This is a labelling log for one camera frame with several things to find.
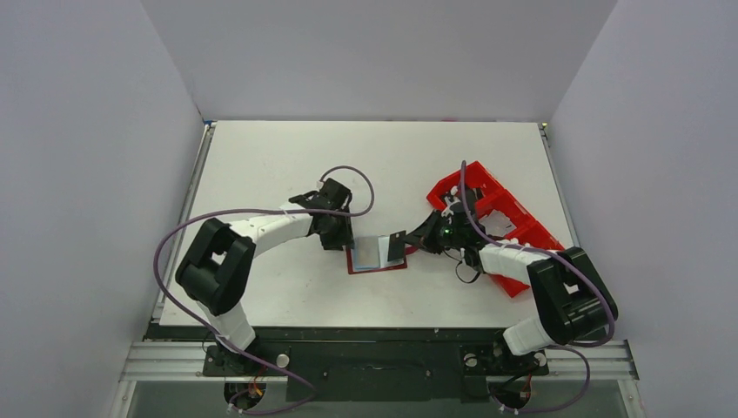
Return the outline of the red leather card holder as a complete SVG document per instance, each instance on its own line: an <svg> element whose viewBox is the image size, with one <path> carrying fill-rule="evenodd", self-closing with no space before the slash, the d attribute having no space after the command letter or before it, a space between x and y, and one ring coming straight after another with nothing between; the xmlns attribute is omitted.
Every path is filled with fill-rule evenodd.
<svg viewBox="0 0 738 418"><path fill-rule="evenodd" d="M406 245L406 256L401 261L387 262L388 235L364 236L355 238L346 248L346 264L349 274L378 273L401 270L408 267L407 257L418 251Z"/></svg>

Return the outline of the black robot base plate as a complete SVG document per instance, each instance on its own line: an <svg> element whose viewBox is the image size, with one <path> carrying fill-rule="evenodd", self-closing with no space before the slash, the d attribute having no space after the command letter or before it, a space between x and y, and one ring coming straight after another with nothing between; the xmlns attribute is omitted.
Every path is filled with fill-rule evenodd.
<svg viewBox="0 0 738 418"><path fill-rule="evenodd" d="M287 378L286 399L488 401L545 376L543 352L512 355L500 328L257 327L248 352L309 381Z"/></svg>

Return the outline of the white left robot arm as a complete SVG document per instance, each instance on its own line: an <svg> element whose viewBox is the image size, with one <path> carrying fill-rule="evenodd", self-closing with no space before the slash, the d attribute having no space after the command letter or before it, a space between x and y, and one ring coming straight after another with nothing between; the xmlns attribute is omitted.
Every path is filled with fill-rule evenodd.
<svg viewBox="0 0 738 418"><path fill-rule="evenodd" d="M235 353L256 339L242 298L252 262L293 239L319 236L326 251L353 243L352 192L334 179L317 191L290 198L274 214L225 223L214 218L199 228L175 273L176 282L206 314L221 345Z"/></svg>

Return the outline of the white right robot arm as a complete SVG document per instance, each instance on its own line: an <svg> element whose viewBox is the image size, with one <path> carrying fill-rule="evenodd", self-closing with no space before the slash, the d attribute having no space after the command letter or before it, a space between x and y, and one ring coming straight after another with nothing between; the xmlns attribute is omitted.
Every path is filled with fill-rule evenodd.
<svg viewBox="0 0 738 418"><path fill-rule="evenodd" d="M459 264L475 275L495 275L530 288L536 312L508 327L502 345L513 356L552 346L585 346L585 337L610 327L616 305L586 253L579 247L554 251L502 239L486 232L476 203L479 188L454 187L446 207L434 210L403 239L420 251L458 252Z"/></svg>

